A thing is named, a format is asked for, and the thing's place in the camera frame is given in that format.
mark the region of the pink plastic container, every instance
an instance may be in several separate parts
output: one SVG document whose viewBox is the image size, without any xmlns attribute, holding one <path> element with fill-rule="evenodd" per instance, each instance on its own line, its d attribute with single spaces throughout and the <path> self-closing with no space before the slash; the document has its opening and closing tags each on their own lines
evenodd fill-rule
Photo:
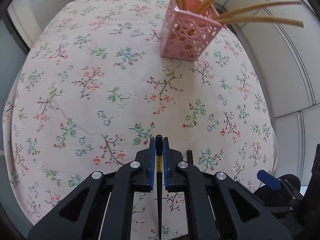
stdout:
<svg viewBox="0 0 320 240">
<path fill-rule="evenodd" d="M 186 0 L 187 10 L 200 2 Z M 223 27 L 212 20 L 219 15 L 213 6 L 201 15 L 190 11 L 180 10 L 176 0 L 170 0 L 161 28 L 161 57 L 195 61 Z"/>
</svg>

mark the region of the table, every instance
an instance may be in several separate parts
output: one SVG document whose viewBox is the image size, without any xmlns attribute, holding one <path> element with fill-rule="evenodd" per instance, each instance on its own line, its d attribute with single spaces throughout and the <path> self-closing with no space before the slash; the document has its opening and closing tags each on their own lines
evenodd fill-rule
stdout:
<svg viewBox="0 0 320 240">
<path fill-rule="evenodd" d="M 241 43 L 223 29 L 196 62 L 159 56 L 169 0 L 76 0 L 34 44 L 4 109 L 5 157 L 38 222 L 93 171 L 116 171 L 151 136 L 252 192 L 276 139 Z M 183 193 L 163 194 L 163 239 L 187 233 Z M 157 239 L 156 192 L 136 193 L 132 239 Z"/>
</svg>

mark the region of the floral tablecloth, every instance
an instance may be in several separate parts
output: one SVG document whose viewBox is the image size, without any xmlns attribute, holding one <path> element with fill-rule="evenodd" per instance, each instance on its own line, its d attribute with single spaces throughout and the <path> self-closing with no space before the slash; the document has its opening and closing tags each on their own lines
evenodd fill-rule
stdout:
<svg viewBox="0 0 320 240">
<path fill-rule="evenodd" d="M 204 172 L 254 191 L 274 167 L 265 99 L 239 40 L 223 29 L 196 62 L 159 56 L 169 0 L 76 0 L 34 44 L 4 109 L 12 189 L 38 222 L 93 171 L 134 160 L 150 137 L 191 149 Z M 187 233 L 183 193 L 163 194 L 163 239 Z M 157 239 L 156 191 L 136 193 L 131 239 Z"/>
</svg>

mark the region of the perforated container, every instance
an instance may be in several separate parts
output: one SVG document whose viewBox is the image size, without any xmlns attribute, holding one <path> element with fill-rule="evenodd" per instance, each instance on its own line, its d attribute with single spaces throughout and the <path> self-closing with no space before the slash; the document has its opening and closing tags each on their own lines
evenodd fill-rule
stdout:
<svg viewBox="0 0 320 240">
<path fill-rule="evenodd" d="M 201 0 L 186 0 L 187 11 L 170 0 L 161 28 L 161 57 L 195 61 L 222 27 L 212 20 L 218 16 L 211 6 L 201 15 L 190 12 Z"/>
</svg>

